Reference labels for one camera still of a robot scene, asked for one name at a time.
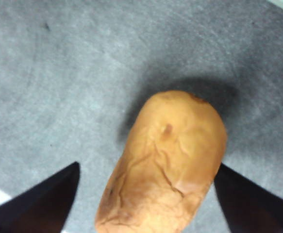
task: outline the gray carpet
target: gray carpet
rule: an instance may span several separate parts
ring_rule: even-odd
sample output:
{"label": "gray carpet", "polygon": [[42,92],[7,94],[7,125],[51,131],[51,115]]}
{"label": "gray carpet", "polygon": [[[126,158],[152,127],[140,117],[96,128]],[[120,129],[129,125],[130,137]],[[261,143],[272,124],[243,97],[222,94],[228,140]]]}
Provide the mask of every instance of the gray carpet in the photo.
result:
{"label": "gray carpet", "polygon": [[[94,215],[143,102],[182,89],[221,113],[224,163],[283,198],[283,10],[264,0],[0,1],[0,188],[73,161],[66,224]],[[185,233],[226,233],[212,186]]]}

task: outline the potato skin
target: potato skin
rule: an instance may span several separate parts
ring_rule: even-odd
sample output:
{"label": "potato skin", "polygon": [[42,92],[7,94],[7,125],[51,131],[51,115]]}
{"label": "potato skin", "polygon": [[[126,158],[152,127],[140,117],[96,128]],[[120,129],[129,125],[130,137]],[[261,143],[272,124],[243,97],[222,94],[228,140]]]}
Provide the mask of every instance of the potato skin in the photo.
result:
{"label": "potato skin", "polygon": [[181,232],[213,182],[226,141],[209,103],[183,91],[153,95],[102,195],[97,232]]}

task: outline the dark spot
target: dark spot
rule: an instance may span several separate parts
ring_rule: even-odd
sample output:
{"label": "dark spot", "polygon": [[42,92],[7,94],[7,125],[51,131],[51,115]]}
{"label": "dark spot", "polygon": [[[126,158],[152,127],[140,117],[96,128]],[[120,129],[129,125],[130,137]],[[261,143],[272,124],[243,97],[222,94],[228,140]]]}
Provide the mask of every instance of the dark spot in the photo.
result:
{"label": "dark spot", "polygon": [[48,32],[50,32],[50,27],[49,27],[49,25],[48,25],[47,22],[45,22],[45,23],[43,24],[43,28],[44,28],[45,30],[47,30]]}
{"label": "dark spot", "polygon": [[167,124],[164,130],[164,134],[169,134],[172,132],[172,125],[171,124]]}

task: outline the floor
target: floor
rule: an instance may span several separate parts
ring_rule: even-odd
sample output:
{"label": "floor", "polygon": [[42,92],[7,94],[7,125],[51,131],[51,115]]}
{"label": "floor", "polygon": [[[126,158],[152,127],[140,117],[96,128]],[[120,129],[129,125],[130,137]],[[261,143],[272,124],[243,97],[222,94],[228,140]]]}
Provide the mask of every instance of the floor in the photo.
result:
{"label": "floor", "polygon": [[[0,189],[81,163],[65,226],[95,232],[104,186],[155,92],[208,100],[224,163],[283,198],[283,10],[265,1],[0,1]],[[212,186],[185,233],[228,232]]]}

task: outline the potato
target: potato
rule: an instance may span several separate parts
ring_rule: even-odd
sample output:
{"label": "potato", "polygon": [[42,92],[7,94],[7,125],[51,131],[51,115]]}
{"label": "potato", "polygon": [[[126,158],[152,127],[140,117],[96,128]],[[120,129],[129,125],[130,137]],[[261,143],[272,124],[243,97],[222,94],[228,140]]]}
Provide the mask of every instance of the potato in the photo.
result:
{"label": "potato", "polygon": [[218,171],[227,135],[216,110],[183,91],[141,109],[102,195],[99,233],[179,233]]}

